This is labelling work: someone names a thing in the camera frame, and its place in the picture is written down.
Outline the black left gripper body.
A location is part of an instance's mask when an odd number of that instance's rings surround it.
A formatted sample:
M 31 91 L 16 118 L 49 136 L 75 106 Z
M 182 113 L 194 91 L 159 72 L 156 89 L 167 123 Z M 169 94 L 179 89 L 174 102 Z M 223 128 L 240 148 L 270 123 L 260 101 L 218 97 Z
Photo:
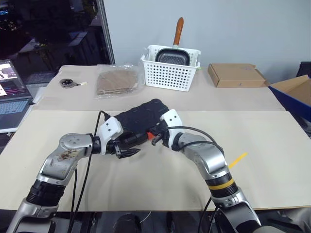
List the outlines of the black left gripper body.
M 109 140 L 106 145 L 106 154 L 114 154 L 117 158 L 121 158 L 120 140 Z

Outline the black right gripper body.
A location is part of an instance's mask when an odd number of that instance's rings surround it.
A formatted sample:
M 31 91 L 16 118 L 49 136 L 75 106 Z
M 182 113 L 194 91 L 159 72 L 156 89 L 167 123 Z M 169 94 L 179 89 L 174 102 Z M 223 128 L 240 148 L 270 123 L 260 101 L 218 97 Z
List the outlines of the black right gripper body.
M 155 126 L 148 129 L 153 138 L 151 139 L 151 144 L 156 145 L 159 141 L 162 141 L 162 145 L 168 146 L 169 141 L 169 130 L 167 129 L 168 125 L 165 122 L 157 123 Z

